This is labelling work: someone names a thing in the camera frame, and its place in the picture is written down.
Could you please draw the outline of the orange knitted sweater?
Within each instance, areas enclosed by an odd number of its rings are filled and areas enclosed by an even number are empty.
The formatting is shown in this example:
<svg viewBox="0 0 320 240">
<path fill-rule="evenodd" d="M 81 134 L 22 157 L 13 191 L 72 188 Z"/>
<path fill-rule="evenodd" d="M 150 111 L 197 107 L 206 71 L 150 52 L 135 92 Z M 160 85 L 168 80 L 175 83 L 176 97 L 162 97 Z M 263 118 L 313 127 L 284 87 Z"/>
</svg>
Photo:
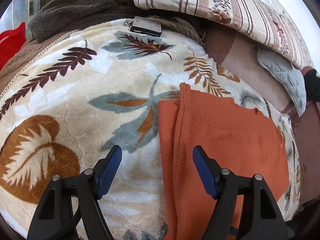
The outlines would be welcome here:
<svg viewBox="0 0 320 240">
<path fill-rule="evenodd" d="M 158 109 L 167 239 L 200 239 L 216 204 L 193 162 L 197 145 L 237 175 L 262 175 L 276 199 L 289 187 L 284 138 L 258 109 L 192 90 L 185 83 L 179 98 L 160 101 Z"/>
</svg>

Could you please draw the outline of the leaf pattern fleece blanket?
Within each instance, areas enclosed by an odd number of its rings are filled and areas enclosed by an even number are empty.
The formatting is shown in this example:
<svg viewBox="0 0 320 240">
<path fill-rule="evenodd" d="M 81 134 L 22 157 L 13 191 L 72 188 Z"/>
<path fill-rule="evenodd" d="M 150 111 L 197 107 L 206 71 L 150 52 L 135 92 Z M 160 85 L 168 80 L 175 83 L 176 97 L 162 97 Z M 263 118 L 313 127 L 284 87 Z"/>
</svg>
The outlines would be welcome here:
<svg viewBox="0 0 320 240">
<path fill-rule="evenodd" d="M 289 117 L 197 42 L 175 31 L 129 32 L 124 20 L 74 32 L 26 68 L 1 98 L 1 217 L 26 237 L 52 176 L 93 166 L 114 145 L 123 159 L 100 201 L 116 239 L 163 239 L 168 230 L 158 103 L 179 85 L 232 98 L 273 120 L 285 141 L 289 187 L 278 200 L 289 220 L 300 199 L 300 165 Z"/>
</svg>

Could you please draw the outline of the light blue quilted pillow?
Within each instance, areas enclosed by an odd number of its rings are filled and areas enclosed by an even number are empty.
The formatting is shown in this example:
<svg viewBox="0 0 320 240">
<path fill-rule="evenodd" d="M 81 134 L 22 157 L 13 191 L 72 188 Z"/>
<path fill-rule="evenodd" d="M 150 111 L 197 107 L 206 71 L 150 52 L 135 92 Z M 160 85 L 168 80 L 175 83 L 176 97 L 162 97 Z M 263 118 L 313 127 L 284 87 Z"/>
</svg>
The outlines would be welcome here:
<svg viewBox="0 0 320 240">
<path fill-rule="evenodd" d="M 263 45 L 258 46 L 257 61 L 283 85 L 297 110 L 298 116 L 302 116 L 306 110 L 307 95 L 304 76 L 301 71 L 296 69 L 283 56 Z"/>
</svg>

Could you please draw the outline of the brown quilted bedspread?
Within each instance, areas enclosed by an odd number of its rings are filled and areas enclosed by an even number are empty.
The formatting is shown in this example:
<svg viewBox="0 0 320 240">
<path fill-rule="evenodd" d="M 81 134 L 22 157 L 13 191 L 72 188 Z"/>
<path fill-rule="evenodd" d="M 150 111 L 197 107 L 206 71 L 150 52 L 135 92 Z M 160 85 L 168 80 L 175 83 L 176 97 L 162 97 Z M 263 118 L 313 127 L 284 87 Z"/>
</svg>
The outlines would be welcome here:
<svg viewBox="0 0 320 240">
<path fill-rule="evenodd" d="M 41 43 L 37 42 L 34 38 L 25 42 L 20 51 L 18 51 L 1 69 L 1 98 L 3 98 L 3 95 L 21 72 L 33 64 L 34 61 L 41 58 L 52 46 L 76 31 L 78 31 L 78 29 L 58 33 Z"/>
</svg>

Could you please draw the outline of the pink brown bed sheet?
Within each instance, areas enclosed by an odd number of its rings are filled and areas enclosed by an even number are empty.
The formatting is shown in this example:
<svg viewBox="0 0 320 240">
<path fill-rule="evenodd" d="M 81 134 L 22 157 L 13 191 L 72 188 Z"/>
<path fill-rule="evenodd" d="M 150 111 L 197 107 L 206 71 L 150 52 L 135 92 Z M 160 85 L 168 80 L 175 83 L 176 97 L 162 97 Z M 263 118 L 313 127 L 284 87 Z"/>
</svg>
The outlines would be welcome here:
<svg viewBox="0 0 320 240">
<path fill-rule="evenodd" d="M 319 102 L 308 102 L 298 116 L 285 88 L 257 61 L 258 42 L 223 25 L 208 29 L 204 44 L 207 54 L 227 70 L 233 80 L 241 79 L 292 121 L 301 165 L 300 203 L 319 197 Z"/>
</svg>

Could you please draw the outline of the red fabric cloth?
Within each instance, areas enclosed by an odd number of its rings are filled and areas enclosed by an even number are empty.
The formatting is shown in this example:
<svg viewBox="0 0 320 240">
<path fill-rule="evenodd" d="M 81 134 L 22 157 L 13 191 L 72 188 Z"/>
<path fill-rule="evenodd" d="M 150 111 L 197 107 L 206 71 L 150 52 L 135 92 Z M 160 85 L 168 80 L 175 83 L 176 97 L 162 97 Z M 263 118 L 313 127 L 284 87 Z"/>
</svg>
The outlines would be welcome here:
<svg viewBox="0 0 320 240">
<path fill-rule="evenodd" d="M 16 29 L 6 30 L 0 34 L 0 70 L 20 51 L 26 40 L 24 22 Z"/>
</svg>

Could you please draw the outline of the striped floral quilted pillow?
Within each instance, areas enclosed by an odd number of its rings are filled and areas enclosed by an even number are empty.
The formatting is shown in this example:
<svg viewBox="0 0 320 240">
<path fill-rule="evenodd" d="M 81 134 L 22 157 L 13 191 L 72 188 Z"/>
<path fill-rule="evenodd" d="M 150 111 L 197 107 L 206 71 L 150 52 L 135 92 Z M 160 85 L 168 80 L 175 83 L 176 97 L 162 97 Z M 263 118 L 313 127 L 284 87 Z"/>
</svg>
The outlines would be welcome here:
<svg viewBox="0 0 320 240">
<path fill-rule="evenodd" d="M 312 66 L 306 44 L 283 8 L 261 0 L 134 0 L 141 9 L 181 12 L 230 27 L 267 46 L 296 68 Z"/>
</svg>

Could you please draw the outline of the dark grey fleece garment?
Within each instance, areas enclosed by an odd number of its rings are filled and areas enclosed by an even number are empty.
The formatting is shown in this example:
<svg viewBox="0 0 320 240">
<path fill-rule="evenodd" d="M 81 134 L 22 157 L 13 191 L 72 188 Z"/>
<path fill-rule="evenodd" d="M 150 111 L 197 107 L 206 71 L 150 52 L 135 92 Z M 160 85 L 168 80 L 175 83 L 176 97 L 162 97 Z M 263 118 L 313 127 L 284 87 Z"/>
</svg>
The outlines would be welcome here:
<svg viewBox="0 0 320 240">
<path fill-rule="evenodd" d="M 133 0 L 52 0 L 34 16 L 28 28 L 40 43 L 64 31 L 148 14 Z"/>
</svg>

